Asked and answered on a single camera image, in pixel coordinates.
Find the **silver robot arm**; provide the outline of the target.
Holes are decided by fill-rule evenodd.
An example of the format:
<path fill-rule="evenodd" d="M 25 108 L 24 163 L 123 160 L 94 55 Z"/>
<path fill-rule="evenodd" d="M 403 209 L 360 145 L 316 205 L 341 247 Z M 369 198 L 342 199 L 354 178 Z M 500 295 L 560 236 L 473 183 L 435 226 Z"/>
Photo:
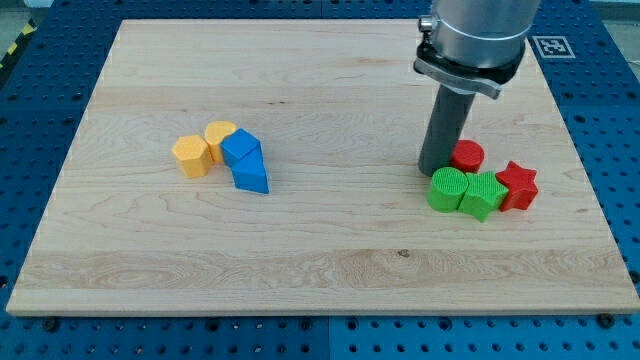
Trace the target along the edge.
<path fill-rule="evenodd" d="M 418 18 L 414 70 L 464 95 L 496 99 L 517 72 L 539 0 L 434 0 Z"/>

